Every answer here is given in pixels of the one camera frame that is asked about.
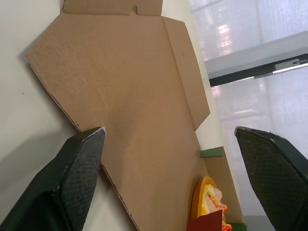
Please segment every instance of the textured black surface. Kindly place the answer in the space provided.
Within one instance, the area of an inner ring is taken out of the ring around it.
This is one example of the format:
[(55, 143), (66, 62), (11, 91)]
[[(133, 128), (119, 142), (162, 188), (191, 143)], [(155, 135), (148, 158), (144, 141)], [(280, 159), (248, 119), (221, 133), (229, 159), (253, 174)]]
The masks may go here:
[(250, 183), (277, 231), (308, 230), (308, 160), (286, 139), (237, 128)]
[(103, 128), (69, 138), (31, 181), (1, 231), (81, 231), (100, 168)]
[(98, 136), (84, 141), (63, 182), (61, 199), (74, 231), (82, 230), (91, 205), (100, 169), (100, 140)]

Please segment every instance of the cardboard flap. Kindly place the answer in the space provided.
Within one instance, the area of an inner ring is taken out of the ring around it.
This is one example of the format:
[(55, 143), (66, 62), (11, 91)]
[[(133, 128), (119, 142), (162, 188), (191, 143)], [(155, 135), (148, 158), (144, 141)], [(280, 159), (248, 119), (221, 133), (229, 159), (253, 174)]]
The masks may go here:
[(163, 0), (65, 0), (64, 13), (161, 15)]
[(183, 22), (163, 18), (195, 130), (210, 114), (196, 55)]

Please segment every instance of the green object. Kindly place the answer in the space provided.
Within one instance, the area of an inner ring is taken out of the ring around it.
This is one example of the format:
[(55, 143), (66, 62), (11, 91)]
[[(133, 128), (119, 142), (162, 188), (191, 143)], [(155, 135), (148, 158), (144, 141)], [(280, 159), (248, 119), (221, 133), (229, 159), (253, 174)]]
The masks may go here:
[(222, 156), (223, 153), (224, 153), (223, 147), (211, 148), (207, 150), (202, 150), (200, 152), (200, 158)]
[(232, 226), (232, 231), (247, 231), (247, 226), (245, 224), (239, 223), (228, 223)]

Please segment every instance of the cardboard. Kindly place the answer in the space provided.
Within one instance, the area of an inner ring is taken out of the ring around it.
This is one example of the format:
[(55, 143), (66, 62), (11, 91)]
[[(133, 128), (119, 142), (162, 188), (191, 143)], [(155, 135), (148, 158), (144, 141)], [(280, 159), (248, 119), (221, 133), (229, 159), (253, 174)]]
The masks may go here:
[(27, 53), (78, 130), (106, 128), (102, 166), (141, 231), (185, 230), (207, 174), (197, 60), (185, 24), (159, 16), (161, 3), (66, 0)]
[(225, 213), (227, 223), (244, 224), (240, 202), (236, 195), (224, 149), (222, 149), (222, 152), (222, 156), (204, 158), (206, 169), (211, 178), (214, 179), (217, 188), (222, 192), (222, 203), (228, 207)]

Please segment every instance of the yellow plate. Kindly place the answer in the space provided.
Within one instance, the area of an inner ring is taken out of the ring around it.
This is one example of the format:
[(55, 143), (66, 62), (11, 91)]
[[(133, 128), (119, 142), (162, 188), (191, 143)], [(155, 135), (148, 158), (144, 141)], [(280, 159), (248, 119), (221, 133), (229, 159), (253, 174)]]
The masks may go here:
[(193, 197), (192, 197), (192, 211), (191, 211), (191, 220), (197, 219), (201, 216), (201, 208), (202, 208), (202, 199), (205, 186), (207, 184), (211, 184), (214, 188), (217, 188), (215, 182), (209, 176), (204, 177), (196, 186)]

